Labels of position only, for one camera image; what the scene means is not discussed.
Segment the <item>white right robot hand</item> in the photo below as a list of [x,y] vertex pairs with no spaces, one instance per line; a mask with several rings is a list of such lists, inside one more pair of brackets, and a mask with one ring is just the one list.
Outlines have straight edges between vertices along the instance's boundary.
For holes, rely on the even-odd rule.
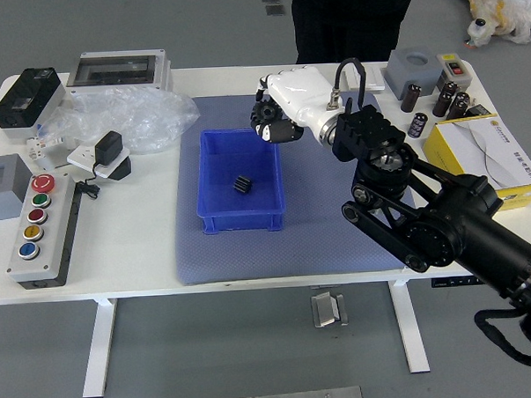
[[317,142],[331,146],[343,112],[340,92],[314,66],[306,66],[261,78],[250,119],[268,143],[293,142],[309,129]]

